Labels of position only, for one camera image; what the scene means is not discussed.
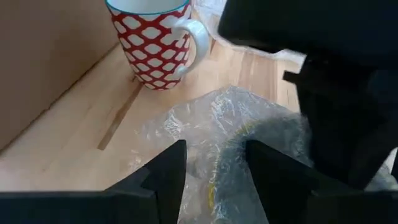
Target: wooden floor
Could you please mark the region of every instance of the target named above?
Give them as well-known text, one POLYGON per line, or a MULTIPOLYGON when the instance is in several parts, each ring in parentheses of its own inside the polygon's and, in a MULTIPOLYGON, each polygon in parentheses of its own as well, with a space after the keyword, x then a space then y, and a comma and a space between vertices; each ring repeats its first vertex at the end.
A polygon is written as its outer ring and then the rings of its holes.
POLYGON ((236 85, 298 110, 293 85, 281 79, 292 62, 233 51, 216 43, 173 90, 134 80, 117 46, 0 154, 0 190, 101 190, 155 156, 141 124, 177 103, 236 85))

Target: red pattern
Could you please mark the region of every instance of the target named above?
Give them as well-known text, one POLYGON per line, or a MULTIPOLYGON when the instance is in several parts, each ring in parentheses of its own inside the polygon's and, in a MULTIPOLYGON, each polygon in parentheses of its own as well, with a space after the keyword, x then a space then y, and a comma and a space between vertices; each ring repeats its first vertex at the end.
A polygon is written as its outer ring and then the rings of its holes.
POLYGON ((187 48, 185 48, 185 43, 186 43, 186 41, 190 38, 190 34, 185 34, 185 35, 182 37, 182 38, 184 39, 184 43, 183 43, 183 45, 182 45, 180 48, 178 48, 178 47, 175 45, 175 44, 179 41, 179 39, 174 40, 170 45, 163 44, 160 40, 161 40, 163 37, 165 37, 167 34, 171 34, 172 31, 171 31, 171 29, 169 29, 169 28, 163 27, 163 26, 160 24, 160 22, 161 22, 162 20, 164 20, 167 16, 170 16, 170 15, 171 15, 171 16, 175 16, 175 17, 177 17, 177 18, 183 17, 184 14, 185 14, 185 12, 187 11, 188 7, 190 7, 190 5, 191 5, 191 3, 189 2, 186 6, 184 6, 184 9, 183 9, 182 12, 172 11, 172 12, 168 12, 168 13, 165 13, 165 14, 161 14, 159 17, 157 17, 157 18, 154 19, 153 21, 146 21, 145 19, 141 18, 139 15, 127 14, 127 13, 124 13, 124 12, 120 12, 119 14, 117 14, 117 15, 115 16, 115 14, 113 14, 112 11, 111 11, 112 22, 114 23, 115 21, 117 21, 117 22, 119 22, 119 23, 126 29, 126 32, 124 32, 124 33, 120 33, 120 32, 118 31, 118 37, 119 37, 119 39, 120 39, 120 38, 123 38, 124 40, 126 40, 127 42, 129 42, 129 44, 131 45, 128 49, 125 48, 125 47, 123 46, 123 50, 124 50, 125 52, 131 54, 131 55, 134 57, 134 59, 135 59, 135 61, 133 61, 133 62, 132 62, 131 60, 128 59, 128 60, 129 60, 129 63, 130 63, 131 65, 135 66, 135 67, 139 70, 139 72, 136 72, 136 75, 139 77, 140 81, 141 81, 143 84, 146 84, 146 83, 151 84, 152 86, 155 87, 155 88, 153 88, 154 90, 167 90, 167 89, 169 89, 168 87, 166 87, 168 84, 170 84, 170 83, 175 83, 175 84, 177 84, 177 83, 179 83, 179 82, 181 81, 181 78, 178 79, 178 80, 171 80, 171 81, 170 81, 170 80, 166 80, 165 77, 166 77, 167 75, 173 74, 174 71, 175 71, 175 69, 176 69, 180 64, 186 65, 186 63, 187 63, 186 54, 188 54, 189 45, 187 46, 187 48), (141 25, 140 25, 138 28, 136 28, 136 29, 131 29, 131 28, 129 28, 129 27, 126 26, 126 25, 124 24, 124 22, 123 22, 123 19, 126 18, 126 17, 132 17, 132 18, 134 18, 135 20, 139 21, 139 22, 141 23, 141 25), (161 31, 160 35, 158 35, 158 36, 157 36, 156 38, 154 38, 154 39, 149 39, 149 38, 147 38, 146 36, 144 36, 144 35, 142 34, 142 31, 144 31, 144 30, 145 30, 146 28, 148 28, 148 27, 154 27, 154 28, 160 30, 160 31, 161 31), (141 44, 141 45, 139 45, 139 46, 135 46, 135 45, 134 45, 132 42, 130 42, 129 39, 128 39, 128 37, 129 37, 130 35, 132 35, 132 34, 135 34, 135 35, 137 35, 138 37, 140 37, 142 40, 144 40, 144 43, 141 44), (154 54, 154 55, 148 53, 148 52, 145 50, 145 47, 148 46, 148 45, 150 45, 150 44, 156 44, 156 45, 158 45, 158 46, 161 48, 161 50, 160 50, 157 54, 154 54), (132 54, 132 52, 135 51, 135 50, 140 50, 141 52, 144 52, 144 53, 147 55, 147 57, 144 58, 144 59, 142 59, 142 60, 138 59, 137 57, 135 57, 135 56, 132 54), (167 50, 174 50, 176 53, 175 53, 175 55, 174 55, 172 58, 170 58, 170 59, 163 58, 163 57, 162 57, 162 54, 163 54, 165 51, 167 51, 167 50), (183 57, 183 59, 181 59, 180 61, 178 61, 178 60, 176 60, 175 58, 176 58, 176 56, 177 56, 180 52, 184 52, 184 57, 183 57), (148 63, 148 61, 149 61, 150 59, 153 59, 153 58, 156 58, 156 59, 162 61, 162 64, 159 65, 158 67, 153 67, 151 64, 148 63), (173 68, 171 71, 166 71, 166 70, 164 70, 162 67, 163 67, 164 65, 166 65, 167 63, 170 63, 170 62, 175 64, 174 68, 173 68), (137 67, 137 64, 138 64, 138 63, 143 63, 144 65, 146 65, 146 66, 149 68, 149 70, 148 70, 148 71, 142 71, 141 69, 139 69, 139 68, 137 67), (160 78, 156 78, 156 77, 153 77, 152 75, 150 75, 150 73, 153 72, 153 71, 160 71, 160 72, 163 72, 164 74, 163 74, 160 78), (147 76, 151 77, 152 80, 150 80, 150 81, 144 80, 144 79, 141 77, 142 75, 147 75, 147 76), (155 85, 155 84, 154 84, 156 81, 162 81, 162 82, 164 82, 165 84, 162 85, 162 86, 158 86, 158 85, 155 85))

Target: black object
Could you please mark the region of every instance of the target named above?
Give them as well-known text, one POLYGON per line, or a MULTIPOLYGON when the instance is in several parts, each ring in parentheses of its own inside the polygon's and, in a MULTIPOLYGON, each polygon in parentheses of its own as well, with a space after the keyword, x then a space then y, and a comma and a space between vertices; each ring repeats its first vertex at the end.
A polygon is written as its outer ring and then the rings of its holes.
POLYGON ((393 175, 396 179, 398 179, 398 159, 397 158, 395 159, 394 165, 392 166, 391 175, 393 175))
POLYGON ((0 223, 175 224, 185 186, 179 140, 102 192, 0 193, 0 223))
POLYGON ((246 161, 270 224, 397 223, 398 192, 352 189, 259 141, 246 161))
POLYGON ((398 2, 228 0, 219 33, 234 44, 307 54, 297 86, 318 171, 364 189, 398 146, 398 2))

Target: bubble wrap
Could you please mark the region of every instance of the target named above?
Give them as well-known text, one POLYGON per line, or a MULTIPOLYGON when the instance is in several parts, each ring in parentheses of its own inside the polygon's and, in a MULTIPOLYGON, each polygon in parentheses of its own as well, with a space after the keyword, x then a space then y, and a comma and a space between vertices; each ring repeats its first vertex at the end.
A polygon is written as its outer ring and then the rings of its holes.
MULTIPOLYGON (((146 123, 142 134, 157 150, 187 140, 179 224, 268 223, 243 157, 247 139, 260 140, 312 166, 307 120, 235 86, 174 106, 146 123)), ((386 170, 379 172, 373 190, 397 184, 386 170)))

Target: mug rim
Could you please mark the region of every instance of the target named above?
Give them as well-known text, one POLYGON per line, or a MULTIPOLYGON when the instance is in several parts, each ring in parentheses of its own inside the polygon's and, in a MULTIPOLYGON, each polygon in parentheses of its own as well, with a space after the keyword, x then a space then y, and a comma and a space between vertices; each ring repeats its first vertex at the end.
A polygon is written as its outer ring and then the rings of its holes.
POLYGON ((165 13, 168 13, 168 12, 176 11, 176 10, 180 9, 181 7, 186 6, 189 3, 189 1, 190 0, 185 0, 185 2, 181 6, 178 6, 178 7, 174 8, 174 9, 170 9, 170 10, 163 11, 163 12, 150 12, 150 13, 136 13, 136 12, 127 12, 127 11, 124 11, 124 10, 120 10, 120 9, 112 6, 109 3, 109 0, 105 0, 105 4, 111 9, 115 9, 117 11, 120 11, 120 12, 123 12, 123 13, 126 13, 126 14, 130 14, 130 15, 160 15, 160 14, 165 14, 165 13))

